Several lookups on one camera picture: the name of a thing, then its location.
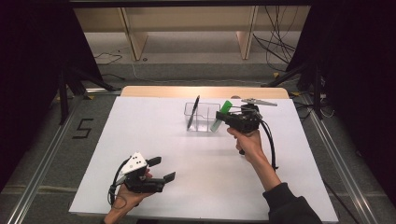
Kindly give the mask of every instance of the pen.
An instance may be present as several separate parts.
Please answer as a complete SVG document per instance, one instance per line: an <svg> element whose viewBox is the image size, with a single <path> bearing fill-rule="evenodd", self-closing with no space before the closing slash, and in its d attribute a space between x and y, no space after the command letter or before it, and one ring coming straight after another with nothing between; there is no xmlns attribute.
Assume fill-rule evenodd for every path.
<svg viewBox="0 0 396 224"><path fill-rule="evenodd" d="M190 120L189 120L189 124L187 124L187 130L190 128L190 126L192 124L192 119L194 118L194 113L195 113L195 110L197 109L197 106L198 106L199 97L200 97L200 95L197 96L197 99L195 100L195 103L194 103L194 107L192 108L192 113L191 113L191 117L190 117Z"/></svg>

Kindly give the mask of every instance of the white table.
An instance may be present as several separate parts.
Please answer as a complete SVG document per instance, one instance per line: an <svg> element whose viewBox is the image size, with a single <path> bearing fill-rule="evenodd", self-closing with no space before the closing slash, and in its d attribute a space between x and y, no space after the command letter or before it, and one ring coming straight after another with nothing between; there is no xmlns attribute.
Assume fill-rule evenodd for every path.
<svg viewBox="0 0 396 224"><path fill-rule="evenodd" d="M221 124L217 133L187 132L183 114L194 98L119 97L78 188L70 212L106 214L106 193L120 164L134 152L145 159L161 156L151 167L155 177L176 172L162 193L145 199L128 215L158 219L212 221L268 220L262 184L251 165L234 148L235 140ZM200 103L223 104L225 98L201 97ZM259 105L271 128L277 173L291 191L303 195L324 222L337 222L332 203L304 135L292 100L263 99L278 106ZM241 105L240 100L230 100ZM268 158L269 143L262 142Z"/></svg>

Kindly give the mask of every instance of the human hand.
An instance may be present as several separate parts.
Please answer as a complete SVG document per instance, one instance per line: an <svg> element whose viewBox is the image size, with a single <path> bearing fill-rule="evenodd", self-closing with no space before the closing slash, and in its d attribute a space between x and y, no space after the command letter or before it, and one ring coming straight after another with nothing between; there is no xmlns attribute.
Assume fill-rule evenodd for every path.
<svg viewBox="0 0 396 224"><path fill-rule="evenodd" d="M146 170L146 178L152 178L149 169ZM129 211L136 207L143 199L154 193L134 193L129 191L124 184L120 185L116 200L111 206L110 212L105 217L105 223L118 223Z"/></svg>
<svg viewBox="0 0 396 224"><path fill-rule="evenodd" d="M236 129L228 128L227 132L236 138L236 149L244 149L245 158L253 165L265 190L271 190L281 183L262 151L262 139L259 130L243 134Z"/></svg>
<svg viewBox="0 0 396 224"><path fill-rule="evenodd" d="M262 151L262 139L260 136L260 131L255 130L249 134L244 134L238 132L234 128L228 128L227 132L233 135L236 139L236 149L245 151L245 158L250 163L257 161L258 159L266 159Z"/></svg>

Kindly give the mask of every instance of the transparent container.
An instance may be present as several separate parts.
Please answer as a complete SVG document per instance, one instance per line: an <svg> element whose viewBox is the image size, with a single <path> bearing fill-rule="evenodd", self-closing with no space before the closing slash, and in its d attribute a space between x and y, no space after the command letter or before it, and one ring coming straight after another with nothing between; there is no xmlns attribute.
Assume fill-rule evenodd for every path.
<svg viewBox="0 0 396 224"><path fill-rule="evenodd" d="M186 117L186 127L189 123L194 103L186 103L184 106L184 116ZM216 121L216 112L220 111L220 104L199 103L194 115L192 124L188 132L210 132L210 127Z"/></svg>

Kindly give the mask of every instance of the wooden edge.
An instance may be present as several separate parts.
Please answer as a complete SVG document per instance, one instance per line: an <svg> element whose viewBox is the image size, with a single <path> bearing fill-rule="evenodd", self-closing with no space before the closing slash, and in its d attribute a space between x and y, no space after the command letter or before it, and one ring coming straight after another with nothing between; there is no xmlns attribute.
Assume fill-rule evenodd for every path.
<svg viewBox="0 0 396 224"><path fill-rule="evenodd" d="M127 86L120 96L193 98L197 95L202 98L289 99L283 88L256 87Z"/></svg>

